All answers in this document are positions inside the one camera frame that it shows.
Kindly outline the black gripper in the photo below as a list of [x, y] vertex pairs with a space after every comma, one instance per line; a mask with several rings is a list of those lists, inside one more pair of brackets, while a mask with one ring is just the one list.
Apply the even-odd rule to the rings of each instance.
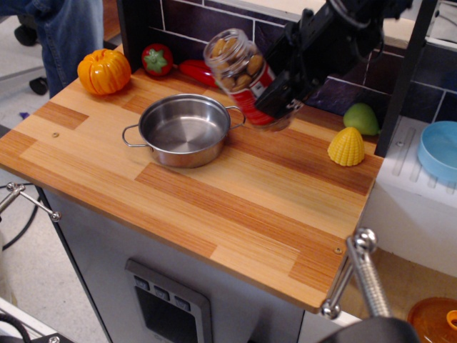
[[381, 1], [327, 1], [316, 13], [304, 9], [267, 51], [276, 74], [255, 102], [280, 119], [300, 109], [330, 74], [345, 74], [383, 41]]

